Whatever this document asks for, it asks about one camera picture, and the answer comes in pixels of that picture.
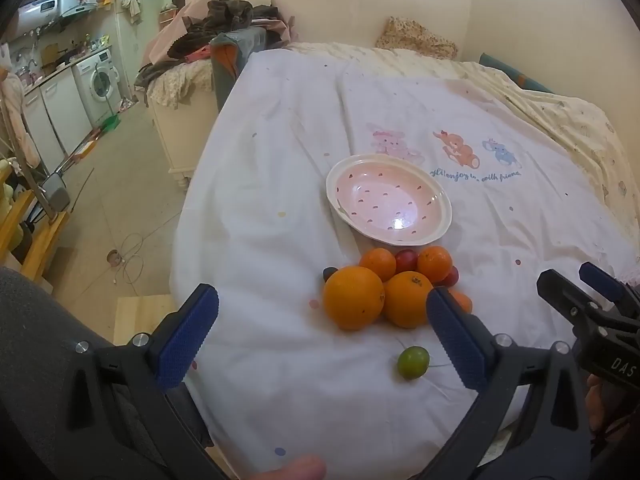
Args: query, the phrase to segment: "metal screw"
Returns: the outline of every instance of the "metal screw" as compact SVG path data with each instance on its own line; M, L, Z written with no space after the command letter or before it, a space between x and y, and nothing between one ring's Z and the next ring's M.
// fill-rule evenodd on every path
M76 345L76 352L84 354L89 349L89 343L87 341L81 341Z
M511 346L513 343L513 339L506 334L497 334L495 336L495 342L498 343L499 346Z
M145 333L136 334L131 342L134 346L144 346L149 342L149 336Z
M568 354L571 350L571 347L564 341L557 341L554 344L554 348L556 349L556 352L560 352L561 354Z

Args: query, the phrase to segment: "yellow floral sheet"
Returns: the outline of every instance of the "yellow floral sheet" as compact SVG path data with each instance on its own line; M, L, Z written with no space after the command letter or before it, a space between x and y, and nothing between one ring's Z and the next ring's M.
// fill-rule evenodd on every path
M356 61L375 75L469 79L567 150L640 254L640 192L620 139L596 105L575 97L523 90L495 68L435 59L411 50L340 43L293 43L287 48Z

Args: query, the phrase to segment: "cartoon print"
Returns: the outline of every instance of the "cartoon print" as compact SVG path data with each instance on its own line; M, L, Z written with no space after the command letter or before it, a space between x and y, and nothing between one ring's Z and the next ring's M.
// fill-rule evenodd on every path
M495 158L500 164L503 166L510 166L511 164L515 164L516 168L521 168L522 165L516 160L513 153L508 152L507 148L504 147L504 144L498 144L493 139L483 140L482 145L489 152L495 152Z
M367 124L369 129L373 131L372 147L376 149L376 153L385 153L396 158L401 158L420 166L424 162L424 157L415 150L410 150L406 142L402 140L404 133L384 130L374 124Z
M445 145L442 149L451 160L455 160L460 166L468 166L472 170L477 170L480 167L480 159L474 155L474 150L465 144L462 137L448 134L444 130L441 130L439 134L434 132L433 135L444 142Z

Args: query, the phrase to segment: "pink cartoon bear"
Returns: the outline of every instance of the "pink cartoon bear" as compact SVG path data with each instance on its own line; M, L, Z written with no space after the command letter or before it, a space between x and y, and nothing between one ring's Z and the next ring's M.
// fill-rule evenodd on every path
M404 133L393 132L376 128L373 133L374 142L371 144L376 149L376 153L385 153L397 158L402 158L420 166L424 162L424 157L420 152L410 150L406 142L402 140Z

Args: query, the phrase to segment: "orange cartoon elephant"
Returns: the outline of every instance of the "orange cartoon elephant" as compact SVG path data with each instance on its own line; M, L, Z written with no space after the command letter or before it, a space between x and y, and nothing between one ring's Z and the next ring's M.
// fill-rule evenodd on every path
M474 155L474 150L465 144L462 137L448 134L444 130L441 130L439 134L434 132L433 135L444 142L442 149L451 160L455 160L460 166L468 166L472 170L477 170L480 167L480 159Z

